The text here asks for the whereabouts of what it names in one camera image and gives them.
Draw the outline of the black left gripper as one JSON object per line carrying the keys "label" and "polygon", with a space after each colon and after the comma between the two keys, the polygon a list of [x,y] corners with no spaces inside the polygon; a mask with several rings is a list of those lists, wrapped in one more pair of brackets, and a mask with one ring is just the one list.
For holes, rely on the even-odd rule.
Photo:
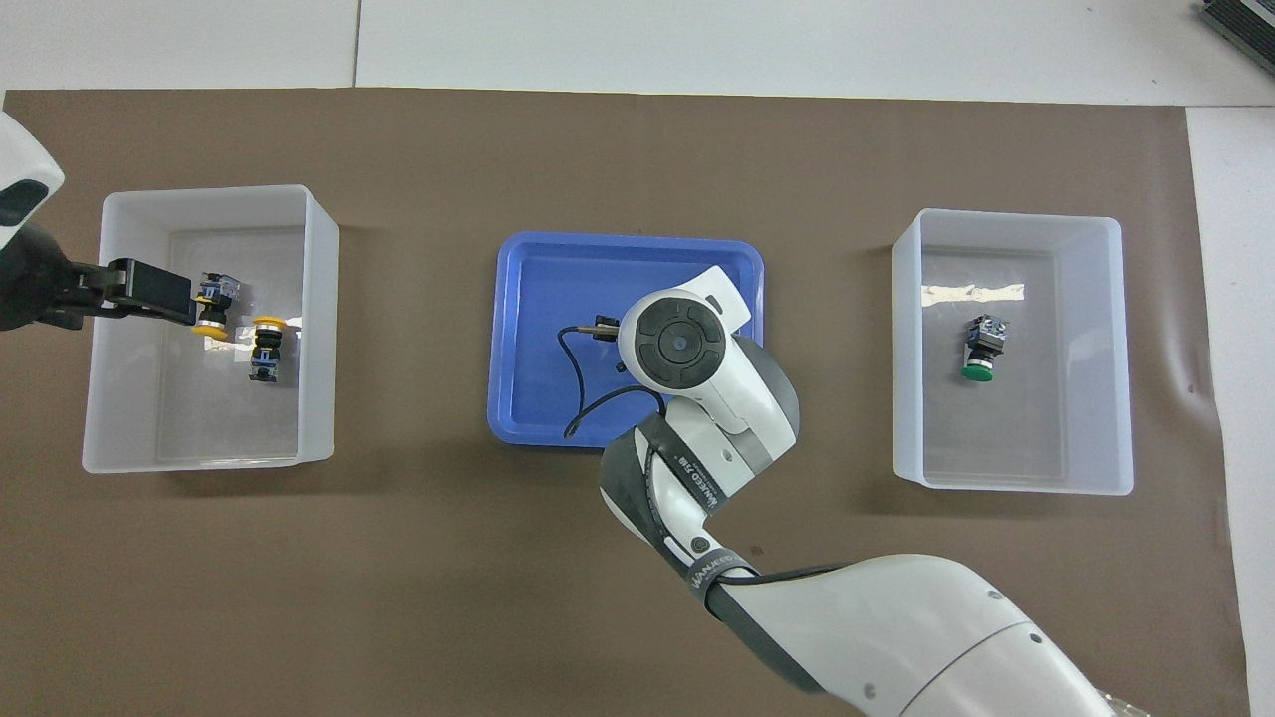
{"label": "black left gripper", "polygon": [[20,227],[1,255],[1,330],[47,324],[82,330],[84,318],[105,302],[101,277],[108,285],[108,318],[142,316],[194,327],[198,316],[190,278],[134,258],[108,268],[65,256],[48,231],[36,223]]}

